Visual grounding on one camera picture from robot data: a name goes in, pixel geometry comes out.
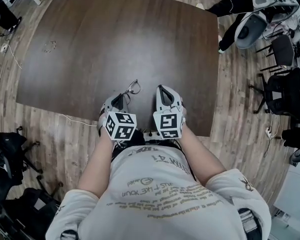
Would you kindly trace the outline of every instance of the white cube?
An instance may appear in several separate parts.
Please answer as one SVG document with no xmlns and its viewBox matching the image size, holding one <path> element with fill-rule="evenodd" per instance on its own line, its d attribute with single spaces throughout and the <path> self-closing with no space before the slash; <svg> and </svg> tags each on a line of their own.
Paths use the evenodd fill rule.
<svg viewBox="0 0 300 240">
<path fill-rule="evenodd" d="M 137 127 L 135 114 L 110 111 L 103 127 L 113 141 L 130 141 Z"/>
<path fill-rule="evenodd" d="M 180 139 L 184 126 L 184 117 L 182 111 L 153 113 L 156 128 L 162 139 Z"/>
</svg>

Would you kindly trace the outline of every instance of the black pants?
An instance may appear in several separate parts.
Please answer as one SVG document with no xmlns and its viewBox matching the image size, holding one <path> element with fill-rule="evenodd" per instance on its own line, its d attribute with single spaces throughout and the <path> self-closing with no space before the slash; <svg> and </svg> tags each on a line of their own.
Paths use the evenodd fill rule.
<svg viewBox="0 0 300 240">
<path fill-rule="evenodd" d="M 152 140 L 149 143 L 150 145 L 158 145 L 158 146 L 165 146 L 165 147 L 171 147 L 176 148 L 178 150 L 181 150 L 180 147 L 176 144 L 174 144 L 171 140 Z M 139 131 L 135 130 L 131 140 L 124 141 L 121 143 L 120 146 L 116 146 L 112 152 L 112 161 L 125 149 L 133 147 L 133 146 L 144 146 L 146 145 L 146 141 L 144 139 L 144 134 Z"/>
<path fill-rule="evenodd" d="M 0 0 L 0 27 L 8 30 L 17 24 L 17 17 L 9 10 L 8 6 Z"/>
<path fill-rule="evenodd" d="M 224 33 L 222 41 L 219 42 L 219 48 L 223 51 L 228 49 L 235 41 L 236 29 L 243 20 L 246 12 L 254 10 L 252 0 L 221 0 L 207 11 L 215 14 L 217 17 L 225 15 L 239 14 L 235 22 Z"/>
</svg>

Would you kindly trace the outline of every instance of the black equipment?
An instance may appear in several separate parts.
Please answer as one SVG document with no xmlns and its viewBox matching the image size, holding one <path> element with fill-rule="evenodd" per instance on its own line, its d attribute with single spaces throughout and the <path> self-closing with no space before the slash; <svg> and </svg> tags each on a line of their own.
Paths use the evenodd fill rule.
<svg viewBox="0 0 300 240">
<path fill-rule="evenodd" d="M 9 240 L 45 240 L 45 234 L 55 217 L 60 202 L 53 198 L 62 187 L 59 182 L 50 195 L 41 183 L 42 176 L 36 177 L 41 189 L 26 188 L 20 198 L 6 200 L 12 180 L 0 168 L 0 233 Z"/>
<path fill-rule="evenodd" d="M 26 138 L 16 132 L 0 132 L 0 233 L 8 240 L 45 240 L 45 234 L 59 208 L 60 202 L 53 196 L 59 187 L 50 195 L 41 183 L 42 176 L 36 177 L 41 189 L 26 188 L 20 198 L 6 200 L 13 186 L 22 184 L 23 172 L 32 168 L 42 174 L 25 156 L 38 141 L 23 149 Z"/>
<path fill-rule="evenodd" d="M 300 163 L 300 149 L 298 149 L 289 157 L 289 164 L 297 166 L 298 163 Z"/>
<path fill-rule="evenodd" d="M 16 132 L 0 132 L 0 167 L 5 167 L 10 179 L 13 180 L 15 186 L 22 183 L 23 172 L 27 168 L 32 168 L 37 173 L 42 174 L 42 169 L 37 169 L 25 154 L 33 146 L 40 145 L 39 141 L 31 143 L 25 149 L 22 145 L 26 142 L 26 138 L 19 134 L 22 127 L 18 127 Z"/>
</svg>

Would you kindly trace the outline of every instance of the wooden floor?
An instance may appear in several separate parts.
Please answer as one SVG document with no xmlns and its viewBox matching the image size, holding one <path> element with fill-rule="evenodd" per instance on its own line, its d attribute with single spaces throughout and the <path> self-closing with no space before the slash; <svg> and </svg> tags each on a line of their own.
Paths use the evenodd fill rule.
<svg viewBox="0 0 300 240">
<path fill-rule="evenodd" d="M 41 0 L 37 6 L 33 0 L 18 0 L 12 7 L 17 16 L 22 16 L 18 30 L 10 38 L 11 49 L 20 66 L 23 66 L 27 48 L 34 31 L 51 0 Z M 195 6 L 203 3 L 209 8 L 219 0 L 178 0 Z M 233 16 L 219 19 L 221 35 L 234 21 Z M 2 37 L 0 43 L 6 43 Z M 282 146 L 281 140 L 273 139 L 268 155 L 263 158 L 268 146 L 265 128 L 270 124 L 269 114 L 252 113 L 261 97 L 248 84 L 261 87 L 257 78 L 260 69 L 270 62 L 263 53 L 255 54 L 258 47 L 238 50 L 232 46 L 219 56 L 219 76 L 217 103 L 210 137 L 202 137 L 202 142 L 222 161 L 227 169 L 238 168 L 257 188 L 271 206 L 280 190 L 287 173 L 287 156 L 292 149 Z M 28 141 L 40 141 L 28 156 L 36 166 L 44 171 L 44 184 L 51 191 L 58 181 L 64 187 L 58 192 L 62 199 L 65 192 L 76 187 L 97 139 L 96 127 L 71 122 L 63 115 L 40 110 L 16 103 L 17 86 L 21 74 L 12 54 L 0 53 L 0 132 L 14 131 L 19 125 L 24 128 L 23 135 Z M 279 118 L 271 116 L 274 131 Z M 278 134 L 287 129 L 289 118 L 281 116 Z M 8 197 L 15 198 L 27 187 L 38 188 L 37 174 L 33 170 L 24 173 L 23 185 L 13 187 Z"/>
</svg>

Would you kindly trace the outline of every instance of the person's leg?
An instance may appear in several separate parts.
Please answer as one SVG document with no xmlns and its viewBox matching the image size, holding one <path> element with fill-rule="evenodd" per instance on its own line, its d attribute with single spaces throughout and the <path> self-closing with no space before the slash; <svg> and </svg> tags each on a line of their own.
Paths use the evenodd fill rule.
<svg viewBox="0 0 300 240">
<path fill-rule="evenodd" d="M 235 42 L 235 34 L 237 27 L 239 26 L 240 22 L 242 21 L 245 15 L 245 13 L 238 14 L 234 23 L 224 33 L 222 40 L 219 42 L 219 49 L 225 51 Z"/>
<path fill-rule="evenodd" d="M 225 15 L 230 15 L 232 8 L 232 3 L 230 0 L 221 0 L 220 2 L 213 5 L 210 9 L 207 9 L 206 11 L 216 15 L 217 17 L 222 17 Z"/>
<path fill-rule="evenodd" d="M 19 24 L 17 17 L 9 10 L 7 5 L 0 0 L 0 27 L 8 30 Z"/>
</svg>

